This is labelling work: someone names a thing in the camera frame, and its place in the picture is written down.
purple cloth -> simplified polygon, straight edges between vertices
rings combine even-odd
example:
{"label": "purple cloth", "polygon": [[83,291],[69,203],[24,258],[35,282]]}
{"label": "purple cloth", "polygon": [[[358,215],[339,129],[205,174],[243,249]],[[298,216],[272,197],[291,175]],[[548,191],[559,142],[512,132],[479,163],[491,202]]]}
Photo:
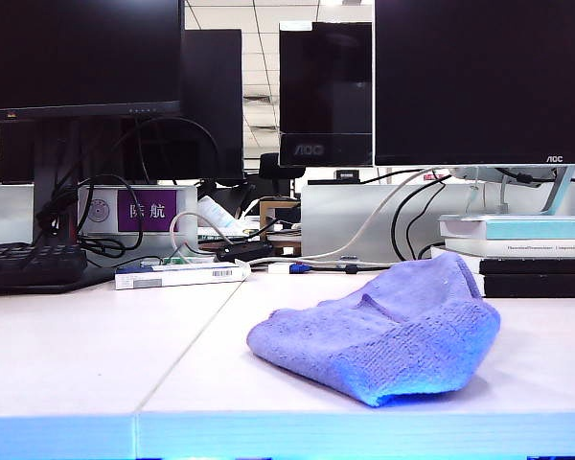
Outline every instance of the purple cloth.
{"label": "purple cloth", "polygon": [[247,344],[273,364],[379,406],[464,387],[499,327],[462,259],[447,253],[396,264],[342,299],[277,310]]}

white desk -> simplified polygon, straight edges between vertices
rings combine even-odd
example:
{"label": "white desk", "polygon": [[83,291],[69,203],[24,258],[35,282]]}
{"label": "white desk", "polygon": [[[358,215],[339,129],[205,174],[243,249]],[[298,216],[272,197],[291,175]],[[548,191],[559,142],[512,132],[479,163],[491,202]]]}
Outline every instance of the white desk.
{"label": "white desk", "polygon": [[0,458],[575,455],[575,299],[494,300],[501,332],[467,388],[378,409],[246,347],[271,311],[371,277],[0,298]]}
{"label": "white desk", "polygon": [[0,458],[135,458],[137,412],[238,286],[0,297]]}
{"label": "white desk", "polygon": [[271,366],[246,347],[247,332],[271,311],[312,307],[369,278],[256,275],[243,284],[145,405],[139,453],[575,454],[575,299],[493,301],[501,332],[468,387],[378,409]]}

book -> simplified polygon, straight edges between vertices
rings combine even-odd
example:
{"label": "book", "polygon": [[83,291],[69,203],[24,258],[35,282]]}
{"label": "book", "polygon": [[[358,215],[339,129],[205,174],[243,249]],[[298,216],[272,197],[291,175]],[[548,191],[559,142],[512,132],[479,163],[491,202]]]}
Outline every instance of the book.
{"label": "book", "polygon": [[486,257],[575,258],[575,240],[445,238],[445,248]]}
{"label": "book", "polygon": [[162,288],[166,286],[237,283],[251,273],[248,264],[232,263],[168,264],[121,266],[115,270],[115,288]]}
{"label": "book", "polygon": [[479,240],[575,240],[575,216],[440,216],[441,236]]}
{"label": "book", "polygon": [[575,273],[473,273],[472,276],[483,297],[575,297]]}
{"label": "book", "polygon": [[[446,252],[449,251],[443,247],[432,247],[430,249],[432,257],[438,257]],[[451,252],[458,254],[472,273],[482,275],[575,273],[575,258],[499,258],[473,256],[457,251]]]}

black keyboard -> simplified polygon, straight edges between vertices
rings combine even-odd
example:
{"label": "black keyboard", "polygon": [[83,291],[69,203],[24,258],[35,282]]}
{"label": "black keyboard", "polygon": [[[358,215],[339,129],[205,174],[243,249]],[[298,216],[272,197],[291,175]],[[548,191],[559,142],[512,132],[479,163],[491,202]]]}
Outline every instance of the black keyboard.
{"label": "black keyboard", "polygon": [[0,288],[66,285],[86,267],[85,252],[76,245],[0,244]]}

computer monitor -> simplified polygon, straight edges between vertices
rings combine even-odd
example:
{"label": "computer monitor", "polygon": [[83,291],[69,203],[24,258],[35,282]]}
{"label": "computer monitor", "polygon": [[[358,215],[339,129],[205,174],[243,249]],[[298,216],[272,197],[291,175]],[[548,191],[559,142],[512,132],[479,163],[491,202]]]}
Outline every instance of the computer monitor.
{"label": "computer monitor", "polygon": [[372,53],[371,23],[279,32],[281,165],[373,164]]}
{"label": "computer monitor", "polygon": [[575,0],[378,1],[375,64],[376,165],[575,164]]}
{"label": "computer monitor", "polygon": [[0,122],[174,112],[181,0],[0,1]]}
{"label": "computer monitor", "polygon": [[[185,31],[179,120],[160,120],[124,143],[128,179],[242,179],[242,35],[239,30]],[[135,126],[124,121],[124,132]]]}

